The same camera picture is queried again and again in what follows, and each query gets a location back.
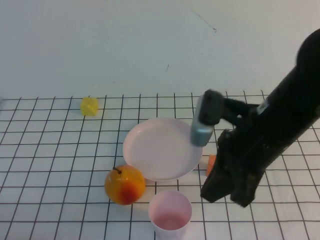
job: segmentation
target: cup rim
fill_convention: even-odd
[[[151,207],[151,203],[156,199],[157,196],[159,196],[159,194],[164,194],[164,193],[175,193],[175,194],[178,193],[179,195],[183,196],[183,197],[187,200],[188,205],[189,205],[189,207],[190,207],[190,209],[191,209],[191,215],[190,215],[187,223],[186,223],[184,226],[182,226],[182,227],[180,227],[180,228],[178,228],[178,229],[175,229],[175,230],[163,229],[163,228],[159,227],[158,225],[156,225],[156,224],[154,223],[154,221],[152,221],[152,219],[151,219],[151,217],[150,217],[150,207]],[[156,194],[151,198],[151,200],[150,200],[150,202],[149,202],[149,206],[148,206],[148,217],[149,217],[149,219],[150,219],[150,222],[151,222],[154,226],[156,226],[157,228],[160,228],[162,231],[172,232],[172,231],[177,231],[177,230],[180,230],[180,229],[184,228],[184,227],[190,222],[191,217],[192,217],[192,211],[193,211],[193,209],[192,209],[192,204],[191,204],[190,200],[187,198],[186,195],[184,195],[183,193],[181,193],[181,192],[179,192],[179,191],[177,191],[177,190],[163,190],[163,191],[161,191],[161,192],[156,193]]]

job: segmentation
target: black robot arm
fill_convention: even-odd
[[[205,146],[220,119],[234,124],[217,140],[216,161],[201,196],[214,202],[230,194],[246,207],[266,168],[320,116],[320,29],[302,44],[297,63],[260,105],[208,90],[199,98],[191,141]]]

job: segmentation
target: pear stem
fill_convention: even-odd
[[[113,170],[116,170],[116,171],[118,172],[118,174],[121,174],[121,173],[122,173],[122,171],[119,170],[118,168],[116,168],[115,166],[114,166],[112,169],[113,169]]]

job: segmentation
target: white grid surface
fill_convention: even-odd
[[[261,103],[264,93],[227,97]],[[247,208],[200,198],[209,154],[225,128],[221,121],[190,174],[147,181],[129,206],[114,204],[104,181],[123,164],[123,142],[136,124],[156,117],[191,123],[198,97],[99,98],[97,116],[83,117],[80,98],[5,99],[0,110],[0,240],[155,240],[150,199],[178,190],[192,202],[185,240],[319,240],[320,121],[267,169]]]

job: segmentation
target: orange object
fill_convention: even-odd
[[[216,161],[216,155],[209,155],[209,161],[208,161],[208,165],[206,167],[206,175],[207,176],[211,172],[211,170],[215,164],[215,161]]]
[[[130,165],[114,167],[106,176],[104,189],[116,204],[130,205],[136,202],[146,188],[142,173]]]

